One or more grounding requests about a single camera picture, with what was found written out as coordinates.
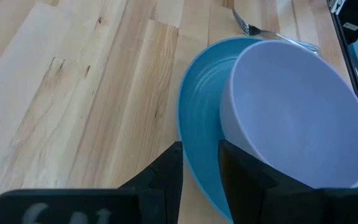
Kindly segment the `lavender round bowl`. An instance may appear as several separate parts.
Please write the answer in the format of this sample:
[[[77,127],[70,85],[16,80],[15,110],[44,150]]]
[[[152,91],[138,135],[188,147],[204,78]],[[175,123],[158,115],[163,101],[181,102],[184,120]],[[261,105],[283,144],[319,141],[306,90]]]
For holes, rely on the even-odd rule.
[[[314,188],[358,187],[358,98],[332,66],[279,40],[246,47],[219,105],[225,138]]]

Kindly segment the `silver metal fork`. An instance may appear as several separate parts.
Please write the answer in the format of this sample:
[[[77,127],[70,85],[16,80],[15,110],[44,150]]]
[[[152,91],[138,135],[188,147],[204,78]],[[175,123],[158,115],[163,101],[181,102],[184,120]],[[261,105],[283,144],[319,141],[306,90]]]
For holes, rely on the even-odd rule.
[[[291,44],[297,45],[299,47],[302,47],[304,49],[309,50],[310,52],[313,52],[314,54],[318,55],[319,54],[319,48],[316,45],[313,44],[309,44],[307,42],[302,42],[300,40],[293,40],[289,37],[286,37],[284,35],[281,35],[279,33],[273,32],[273,31],[269,31],[269,30],[263,30],[263,29],[259,29],[256,26],[253,26],[249,23],[246,23],[241,17],[240,15],[237,13],[237,11],[235,10],[234,6],[231,6],[231,10],[232,10],[232,15],[234,16],[235,21],[237,22],[237,25],[241,28],[241,30],[243,31],[243,33],[247,36],[250,37],[256,37],[256,36],[262,36],[262,35],[272,35],[274,37],[278,37],[279,39],[285,40]]]

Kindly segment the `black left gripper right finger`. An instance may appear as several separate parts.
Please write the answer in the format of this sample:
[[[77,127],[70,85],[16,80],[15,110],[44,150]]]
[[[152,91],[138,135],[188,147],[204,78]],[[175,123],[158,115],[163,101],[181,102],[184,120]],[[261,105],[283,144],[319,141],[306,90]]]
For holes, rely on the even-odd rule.
[[[358,189],[314,189],[227,140],[218,162],[234,224],[358,224]]]

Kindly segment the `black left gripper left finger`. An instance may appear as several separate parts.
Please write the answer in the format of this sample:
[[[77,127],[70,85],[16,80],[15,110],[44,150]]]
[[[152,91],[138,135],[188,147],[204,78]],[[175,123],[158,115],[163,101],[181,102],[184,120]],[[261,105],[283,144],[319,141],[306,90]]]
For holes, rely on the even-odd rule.
[[[177,224],[183,147],[177,141],[116,189],[18,189],[0,195],[0,224]]]

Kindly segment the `blue round plate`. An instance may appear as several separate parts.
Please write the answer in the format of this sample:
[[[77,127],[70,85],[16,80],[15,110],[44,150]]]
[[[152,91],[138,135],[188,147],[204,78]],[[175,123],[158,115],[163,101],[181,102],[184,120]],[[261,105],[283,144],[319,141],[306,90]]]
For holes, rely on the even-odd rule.
[[[219,105],[236,58],[259,41],[263,40],[232,37],[210,45],[186,69],[178,94],[178,136],[189,170],[211,205],[227,220],[231,213],[218,165],[218,142],[226,139]]]

